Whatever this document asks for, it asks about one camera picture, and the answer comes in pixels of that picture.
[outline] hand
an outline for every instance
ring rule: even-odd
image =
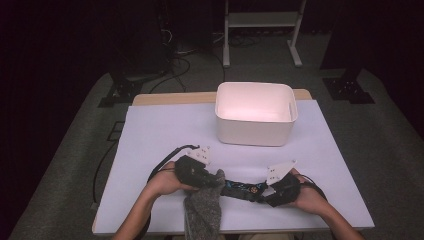
[[[295,175],[299,181],[307,181],[304,177],[299,175],[299,172],[296,169],[292,169],[291,173]],[[302,186],[300,189],[300,194],[297,197],[296,201],[290,203],[305,212],[321,215],[328,208],[331,208],[331,205],[313,188],[308,186]]]
[[[175,162],[170,161],[147,183],[144,191],[149,191],[156,197],[171,194],[179,189],[197,190],[189,185],[182,184],[174,172]]]

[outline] gray cloth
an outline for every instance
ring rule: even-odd
[[[217,187],[202,187],[184,199],[185,235],[187,240],[216,240],[221,225],[219,197],[225,185],[225,173],[216,173]]]

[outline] floor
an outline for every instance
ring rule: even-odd
[[[223,81],[284,83],[308,89],[318,101],[374,220],[375,228],[363,230],[363,235],[367,239],[423,239],[423,140],[391,101],[381,81],[366,70],[358,82],[375,104],[350,104],[330,97],[322,79],[338,77],[343,70],[319,69],[329,34],[299,36],[300,68],[291,60],[285,42],[288,38],[254,37],[252,46],[231,47],[231,67],[226,69],[220,63],[219,46],[213,52],[183,56],[184,60],[172,61],[175,74],[188,70],[179,81],[163,81],[168,75],[145,83],[141,92],[216,91]],[[111,87],[112,80],[105,74],[87,96],[10,239],[109,238],[94,236],[91,231],[96,215],[92,208],[93,178],[98,169],[95,196],[100,201],[116,152],[116,146],[107,141],[108,134],[115,122],[125,120],[129,106],[98,107]],[[305,240],[331,239],[328,232],[296,235]]]

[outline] white rack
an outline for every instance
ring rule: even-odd
[[[229,13],[228,1],[225,1],[225,29],[223,65],[230,66],[230,48],[228,45],[228,29],[240,27],[294,27],[291,40],[287,41],[294,65],[302,66],[299,54],[296,50],[296,40],[302,23],[306,0],[302,0],[299,11],[296,12],[256,12],[256,13]]]

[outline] forearm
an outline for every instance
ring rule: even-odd
[[[337,240],[364,239],[331,205],[328,206],[326,211],[323,214],[320,214],[320,216],[330,227]]]
[[[158,197],[159,195],[151,193],[148,189],[143,189],[113,239],[134,239],[146,224]]]

